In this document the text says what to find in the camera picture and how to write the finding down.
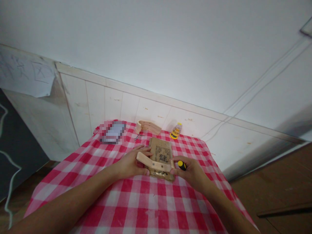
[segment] right hand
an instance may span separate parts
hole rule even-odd
[[[212,183],[204,173],[199,162],[195,159],[190,159],[184,156],[176,156],[171,159],[175,163],[181,160],[186,165],[186,171],[180,168],[171,169],[170,174],[177,175],[185,179],[190,186],[200,193],[205,193],[207,187]]]

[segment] paper sign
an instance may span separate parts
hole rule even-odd
[[[0,88],[44,97],[50,95],[54,78],[52,61],[0,45]]]

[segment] tablecloth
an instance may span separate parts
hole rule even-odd
[[[162,131],[156,136],[144,132],[141,140],[134,123],[126,123],[123,143],[106,145],[95,134],[58,164],[36,187],[25,217],[62,193],[86,181],[117,162],[135,146],[148,146],[156,137],[170,141],[173,156],[184,155],[199,161],[219,189],[252,221],[246,209],[213,160],[205,142],[180,135],[177,140]],[[210,203],[184,179],[169,182],[138,175],[111,185],[77,222],[71,233],[227,233]]]

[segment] plastic bottle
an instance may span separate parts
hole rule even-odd
[[[177,139],[181,133],[182,130],[182,124],[178,123],[175,128],[172,130],[172,132],[170,133],[170,136],[172,139]]]

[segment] printed pattern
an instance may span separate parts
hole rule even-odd
[[[33,192],[25,217],[62,193],[117,162],[132,148],[156,137],[170,141],[173,156],[199,161],[204,172],[252,223],[252,219],[213,160],[205,142],[162,131],[144,132],[141,140],[134,123],[126,123],[122,145],[106,145],[95,131],[86,143],[57,165]],[[173,183],[151,176],[135,176],[110,186],[82,216],[71,233],[227,233],[210,203],[185,180]]]

